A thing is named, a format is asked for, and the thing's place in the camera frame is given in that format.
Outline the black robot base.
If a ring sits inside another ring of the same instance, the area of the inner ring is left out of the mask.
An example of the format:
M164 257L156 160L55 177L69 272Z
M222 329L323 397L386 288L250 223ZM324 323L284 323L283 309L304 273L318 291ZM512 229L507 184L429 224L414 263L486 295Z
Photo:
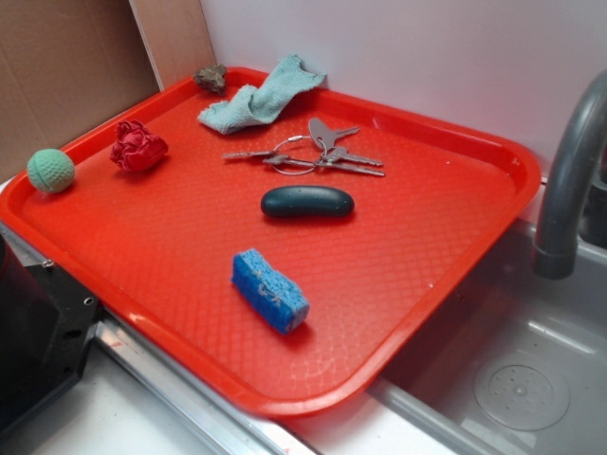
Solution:
M1 435L77 384L97 296L57 264L22 264L1 241Z

